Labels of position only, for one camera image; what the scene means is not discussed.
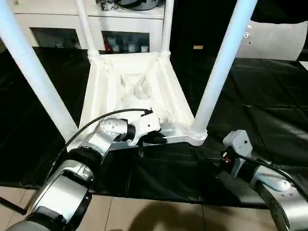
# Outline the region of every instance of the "label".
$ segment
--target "label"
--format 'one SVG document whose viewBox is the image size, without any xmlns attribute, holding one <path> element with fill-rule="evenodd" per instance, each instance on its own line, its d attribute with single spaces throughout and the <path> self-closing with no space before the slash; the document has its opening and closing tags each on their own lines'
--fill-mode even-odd
<svg viewBox="0 0 308 231">
<path fill-rule="evenodd" d="M 203 50 L 203 46 L 202 45 L 194 45 L 193 49 L 194 50 Z"/>
</svg>

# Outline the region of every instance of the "black floor mat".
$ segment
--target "black floor mat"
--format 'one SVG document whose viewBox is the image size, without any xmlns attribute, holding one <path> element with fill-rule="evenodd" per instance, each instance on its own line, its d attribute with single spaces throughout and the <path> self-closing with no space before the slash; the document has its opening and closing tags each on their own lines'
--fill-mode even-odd
<svg viewBox="0 0 308 231">
<path fill-rule="evenodd" d="M 79 123 L 90 64 L 86 51 L 39 48 L 36 52 Z M 195 114 L 213 58 L 172 59 Z M 0 55 L 0 185 L 38 188 L 64 145 L 59 132 L 9 53 Z M 308 72 L 298 62 L 236 59 L 200 147 L 187 143 L 112 151 L 102 166 L 95 193 L 189 203 L 259 206 L 213 176 L 222 140 L 247 131 L 254 152 L 305 181 L 308 166 Z M 238 188 L 247 185 L 239 182 Z M 256 196 L 252 191 L 247 193 Z"/>
</svg>

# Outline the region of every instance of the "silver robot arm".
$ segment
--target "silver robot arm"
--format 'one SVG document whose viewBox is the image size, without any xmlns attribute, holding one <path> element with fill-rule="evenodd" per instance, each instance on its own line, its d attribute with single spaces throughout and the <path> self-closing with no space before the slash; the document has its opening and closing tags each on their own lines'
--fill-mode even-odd
<svg viewBox="0 0 308 231">
<path fill-rule="evenodd" d="M 233 178 L 240 177 L 250 184 L 269 207 L 279 231 L 308 230 L 308 198 L 286 177 L 256 162 L 251 157 L 252 145 L 244 130 L 233 131 L 223 140 L 222 163 Z"/>
<path fill-rule="evenodd" d="M 153 113 L 131 124 L 115 117 L 101 120 L 36 193 L 30 215 L 8 231 L 76 230 L 91 201 L 89 189 L 112 143 L 126 141 L 134 146 L 142 136 L 159 130 L 159 119 Z"/>
</svg>

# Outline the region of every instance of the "white cylindrical leg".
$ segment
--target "white cylindrical leg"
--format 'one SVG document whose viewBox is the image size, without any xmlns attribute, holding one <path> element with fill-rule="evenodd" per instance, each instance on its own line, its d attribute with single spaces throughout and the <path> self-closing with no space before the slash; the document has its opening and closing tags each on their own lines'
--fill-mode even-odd
<svg viewBox="0 0 308 231">
<path fill-rule="evenodd" d="M 206 133 L 207 124 L 212 116 L 256 4 L 257 0 L 238 0 L 236 3 L 212 73 L 203 93 L 195 121 L 191 127 L 191 133 L 195 137 L 202 137 Z"/>
<path fill-rule="evenodd" d="M 77 126 L 26 40 L 7 0 L 0 0 L 0 37 L 61 135 L 68 141 L 77 132 Z"/>
<path fill-rule="evenodd" d="M 166 0 L 162 52 L 169 52 L 174 0 Z"/>
<path fill-rule="evenodd" d="M 88 15 L 85 8 L 84 0 L 76 0 L 79 18 L 81 20 L 81 25 L 83 28 L 83 32 L 86 37 L 87 45 L 88 45 L 88 57 L 93 58 L 99 55 L 98 50 L 95 48 L 95 43 L 92 35 L 92 30 L 90 27 Z"/>
</svg>

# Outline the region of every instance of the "beige floor tile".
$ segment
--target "beige floor tile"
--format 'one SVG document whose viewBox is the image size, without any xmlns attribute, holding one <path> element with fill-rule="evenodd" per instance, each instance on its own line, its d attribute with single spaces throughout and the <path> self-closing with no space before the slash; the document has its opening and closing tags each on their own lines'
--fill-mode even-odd
<svg viewBox="0 0 308 231">
<path fill-rule="evenodd" d="M 106 231 L 203 231 L 201 205 L 113 198 Z"/>
<path fill-rule="evenodd" d="M 24 194 L 24 189 L 0 187 L 0 196 L 17 205 L 20 203 Z M 12 210 L 0 206 L 0 231 L 5 230 L 13 214 L 14 212 Z"/>
<path fill-rule="evenodd" d="M 276 231 L 269 210 L 203 206 L 205 231 Z"/>
<path fill-rule="evenodd" d="M 30 203 L 32 201 L 33 195 L 35 193 L 35 190 L 27 190 L 21 199 L 19 206 L 21 208 L 29 209 Z M 21 215 L 19 213 L 14 212 L 9 224 L 7 225 L 7 228 L 12 226 L 13 224 L 25 219 L 29 215 L 29 212 L 26 215 Z"/>
<path fill-rule="evenodd" d="M 77 231 L 104 231 L 112 197 L 92 196 L 88 210 Z"/>
</svg>

